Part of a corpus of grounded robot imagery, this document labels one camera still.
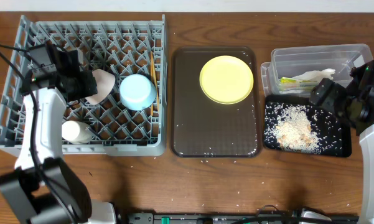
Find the pink bowl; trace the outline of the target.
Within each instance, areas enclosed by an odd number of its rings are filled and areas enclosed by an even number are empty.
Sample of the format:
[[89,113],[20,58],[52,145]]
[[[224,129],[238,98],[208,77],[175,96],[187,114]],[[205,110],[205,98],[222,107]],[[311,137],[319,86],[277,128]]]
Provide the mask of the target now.
[[97,105],[111,93],[116,79],[113,74],[101,69],[94,70],[92,74],[96,80],[98,93],[92,96],[88,96],[85,99],[87,100],[87,102],[89,102],[89,104]]

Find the light blue bowl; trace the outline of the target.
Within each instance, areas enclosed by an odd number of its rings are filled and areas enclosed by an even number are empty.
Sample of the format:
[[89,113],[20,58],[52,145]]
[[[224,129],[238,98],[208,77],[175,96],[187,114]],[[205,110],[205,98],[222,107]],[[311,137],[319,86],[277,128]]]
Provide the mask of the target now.
[[120,101],[129,110],[140,111],[150,107],[156,99],[154,84],[144,75],[133,74],[119,85]]

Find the wooden chopstick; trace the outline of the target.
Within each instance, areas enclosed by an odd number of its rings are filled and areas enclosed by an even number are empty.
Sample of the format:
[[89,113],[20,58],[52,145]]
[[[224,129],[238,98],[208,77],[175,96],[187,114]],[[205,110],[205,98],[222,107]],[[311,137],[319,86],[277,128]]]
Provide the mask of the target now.
[[157,78],[156,78],[156,70],[155,70],[155,66],[154,66],[154,61],[151,62],[151,70],[152,70],[152,75],[153,75],[153,82],[154,82],[154,85],[155,85],[155,90],[156,90],[156,105],[157,105],[157,112],[159,113],[160,112],[160,103],[159,103],[159,90],[158,90],[158,87],[157,87]]
[[[154,56],[153,56],[152,52],[150,53],[150,63],[151,63],[151,66],[150,66],[150,69],[151,69],[151,73],[150,73],[151,81],[154,84],[154,86],[156,86],[156,75],[155,75],[155,69],[154,69]],[[150,110],[151,110],[151,116],[153,116],[154,115],[154,104],[151,105]]]

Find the white cup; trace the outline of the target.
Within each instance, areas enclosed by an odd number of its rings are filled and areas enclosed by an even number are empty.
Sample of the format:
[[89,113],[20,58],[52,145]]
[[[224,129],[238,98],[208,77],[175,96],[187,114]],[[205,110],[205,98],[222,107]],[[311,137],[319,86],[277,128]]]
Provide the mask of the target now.
[[89,125],[80,121],[66,121],[62,125],[62,137],[72,144],[87,144],[93,138],[88,128]]

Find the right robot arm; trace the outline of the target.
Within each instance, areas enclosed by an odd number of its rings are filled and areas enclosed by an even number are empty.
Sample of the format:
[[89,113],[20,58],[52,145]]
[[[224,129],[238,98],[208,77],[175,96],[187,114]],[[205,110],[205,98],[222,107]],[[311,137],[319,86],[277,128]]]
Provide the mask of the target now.
[[363,199],[359,223],[374,223],[374,60],[350,72],[345,88],[324,78],[313,88],[311,104],[355,128],[363,155]]

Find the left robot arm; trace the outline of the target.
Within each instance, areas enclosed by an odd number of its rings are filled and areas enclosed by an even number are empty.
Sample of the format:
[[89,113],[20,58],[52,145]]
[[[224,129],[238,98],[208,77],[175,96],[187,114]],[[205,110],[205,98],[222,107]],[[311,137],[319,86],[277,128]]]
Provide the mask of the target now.
[[58,75],[21,76],[26,123],[14,170],[0,176],[0,191],[20,223],[116,223],[112,203],[93,200],[62,152],[66,101]]

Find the white napkin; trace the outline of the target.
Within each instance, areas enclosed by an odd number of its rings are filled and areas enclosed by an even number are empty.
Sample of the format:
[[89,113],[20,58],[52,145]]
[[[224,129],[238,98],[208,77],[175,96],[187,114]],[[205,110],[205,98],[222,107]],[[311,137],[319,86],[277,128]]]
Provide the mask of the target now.
[[320,82],[323,78],[333,79],[332,75],[335,74],[335,70],[327,68],[325,70],[313,70],[305,72],[302,75],[293,77],[293,79],[298,80],[299,82]]

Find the yellow plate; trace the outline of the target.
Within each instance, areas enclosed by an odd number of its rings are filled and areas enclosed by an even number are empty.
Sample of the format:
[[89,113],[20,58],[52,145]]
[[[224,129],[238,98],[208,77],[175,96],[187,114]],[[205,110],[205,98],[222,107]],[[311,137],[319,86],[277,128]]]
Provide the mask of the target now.
[[210,59],[201,69],[199,83],[212,101],[232,105],[243,101],[253,90],[251,68],[242,59],[221,55]]

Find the green snack wrapper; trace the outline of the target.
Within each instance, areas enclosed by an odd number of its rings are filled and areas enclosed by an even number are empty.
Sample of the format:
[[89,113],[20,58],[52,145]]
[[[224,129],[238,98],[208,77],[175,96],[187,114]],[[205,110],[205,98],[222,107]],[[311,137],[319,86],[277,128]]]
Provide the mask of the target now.
[[279,88],[283,91],[286,90],[311,90],[317,82],[309,82],[307,80],[298,80],[293,78],[282,77],[280,80]]

